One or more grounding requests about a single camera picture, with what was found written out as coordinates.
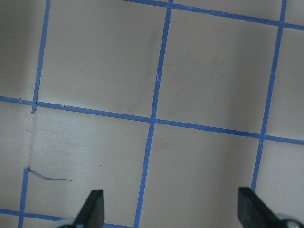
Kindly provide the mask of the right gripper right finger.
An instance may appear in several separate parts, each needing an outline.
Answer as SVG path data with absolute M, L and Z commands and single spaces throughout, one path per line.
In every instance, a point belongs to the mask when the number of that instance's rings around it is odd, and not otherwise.
M 243 228 L 284 228 L 269 207 L 249 187 L 239 187 L 237 217 Z

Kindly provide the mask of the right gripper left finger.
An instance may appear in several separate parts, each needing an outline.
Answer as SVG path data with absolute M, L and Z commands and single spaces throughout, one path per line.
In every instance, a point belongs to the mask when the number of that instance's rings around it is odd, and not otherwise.
M 102 228 L 105 222 L 103 190 L 92 190 L 72 223 L 73 228 Z

